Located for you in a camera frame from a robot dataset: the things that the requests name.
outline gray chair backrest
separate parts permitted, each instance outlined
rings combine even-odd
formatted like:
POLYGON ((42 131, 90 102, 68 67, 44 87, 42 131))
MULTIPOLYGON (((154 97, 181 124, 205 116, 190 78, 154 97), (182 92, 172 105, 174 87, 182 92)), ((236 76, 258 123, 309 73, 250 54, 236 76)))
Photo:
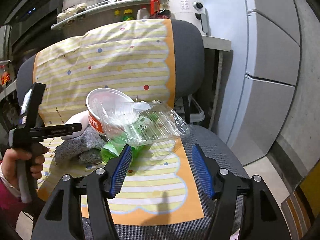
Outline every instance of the gray chair backrest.
MULTIPOLYGON (((176 65, 176 97, 195 93, 204 78, 204 46, 199 30, 191 23, 171 20, 176 65)), ((24 62, 17 75, 19 105, 32 85, 36 55, 24 62)))

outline white cuff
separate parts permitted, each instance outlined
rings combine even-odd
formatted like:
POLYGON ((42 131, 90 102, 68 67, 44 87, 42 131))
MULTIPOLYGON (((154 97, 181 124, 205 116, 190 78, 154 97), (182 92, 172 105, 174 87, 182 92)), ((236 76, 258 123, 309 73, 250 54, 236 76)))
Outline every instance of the white cuff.
POLYGON ((14 195, 16 198, 21 197, 20 191, 16 189, 14 186, 12 186, 4 177, 4 174, 2 172, 2 163, 0 164, 0 178, 4 186, 10 191, 12 195, 14 195))

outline refrigerator door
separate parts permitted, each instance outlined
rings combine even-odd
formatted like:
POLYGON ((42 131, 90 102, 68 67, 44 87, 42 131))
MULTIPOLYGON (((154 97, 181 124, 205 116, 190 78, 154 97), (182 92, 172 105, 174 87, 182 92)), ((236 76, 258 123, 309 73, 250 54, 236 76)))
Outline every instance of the refrigerator door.
POLYGON ((257 13, 248 15, 249 50, 246 73, 290 85, 297 82, 300 46, 257 13))
POLYGON ((247 6, 248 11, 265 15, 300 44, 298 15, 293 0, 247 0, 247 6))
POLYGON ((231 41, 223 53, 223 68, 213 132, 226 142, 230 135, 244 85, 248 52, 248 17, 245 0, 203 0, 208 35, 231 41))
POLYGON ((242 165, 268 153, 290 108, 295 87, 246 76, 228 147, 242 165))

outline yellow striped cloth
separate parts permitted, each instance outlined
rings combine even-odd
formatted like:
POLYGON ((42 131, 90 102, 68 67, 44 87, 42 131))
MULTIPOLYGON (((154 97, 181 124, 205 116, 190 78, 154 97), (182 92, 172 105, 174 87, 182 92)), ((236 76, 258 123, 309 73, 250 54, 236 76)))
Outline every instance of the yellow striped cloth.
MULTIPOLYGON (((173 106, 175 64, 171 22, 127 21, 58 42, 37 54, 34 82, 47 85, 39 108, 45 125, 64 123, 86 110, 86 96, 100 87, 117 89, 134 101, 159 99, 173 106)), ((44 200, 64 174, 79 177, 104 166, 56 166, 54 151, 61 143, 60 138, 44 142, 50 149, 38 181, 38 194, 44 200)), ((159 219, 153 223, 162 224, 161 214, 166 213, 171 213, 169 223, 203 217, 192 172, 181 149, 178 139, 153 144, 141 152, 130 166, 121 192, 108 200, 115 223, 143 225, 146 218, 156 216, 159 219)), ((82 215, 88 217, 86 196, 82 196, 81 205, 82 215)))

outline paper bowl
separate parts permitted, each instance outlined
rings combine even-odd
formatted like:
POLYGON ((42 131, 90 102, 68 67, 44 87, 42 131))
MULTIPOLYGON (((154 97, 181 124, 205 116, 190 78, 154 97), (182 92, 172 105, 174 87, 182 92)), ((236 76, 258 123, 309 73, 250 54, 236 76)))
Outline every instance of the paper bowl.
MULTIPOLYGON (((89 124, 99 134, 104 135, 103 127, 101 125, 100 118, 98 117, 98 104, 102 103, 105 108, 108 108, 108 106, 112 108, 119 102, 134 103, 134 101, 126 94, 111 88, 97 88, 88 94, 86 103, 89 110, 89 124)), ((125 104, 125 106, 125 108, 119 109, 119 112, 124 114, 124 116, 130 116, 130 121, 128 121, 127 118, 123 120, 113 120, 108 124, 111 130, 112 125, 116 128, 122 124, 128 124, 128 122, 133 123, 138 119, 139 115, 132 112, 133 108, 128 107, 129 104, 125 104)))

